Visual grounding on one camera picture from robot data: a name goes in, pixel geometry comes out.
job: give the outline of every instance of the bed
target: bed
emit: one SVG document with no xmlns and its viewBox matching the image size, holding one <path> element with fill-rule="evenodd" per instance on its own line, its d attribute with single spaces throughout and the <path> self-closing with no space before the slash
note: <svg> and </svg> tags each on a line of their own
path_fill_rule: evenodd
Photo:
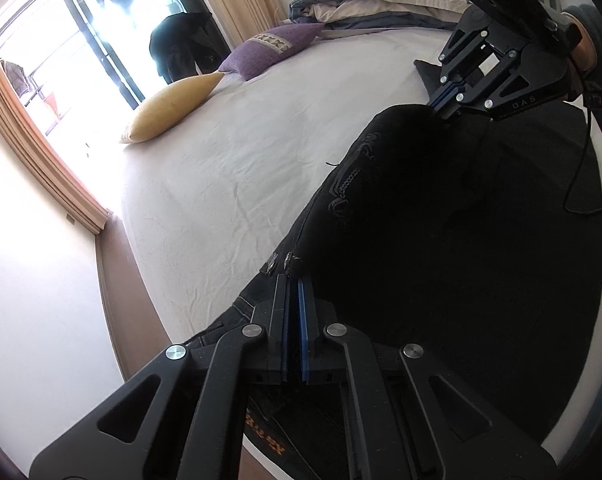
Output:
<svg viewBox="0 0 602 480">
<path fill-rule="evenodd" d="M 433 26 L 316 39 L 250 81 L 227 75 L 167 134 L 126 147 L 122 218 L 172 341 L 232 304 L 375 114 L 427 102 L 413 62 L 436 63 L 450 29 Z M 602 180 L 596 128 L 593 143 Z M 602 414 L 601 384 L 602 298 L 580 380 L 543 443 L 556 460 L 577 435 L 588 440 L 587 423 Z"/>
</svg>

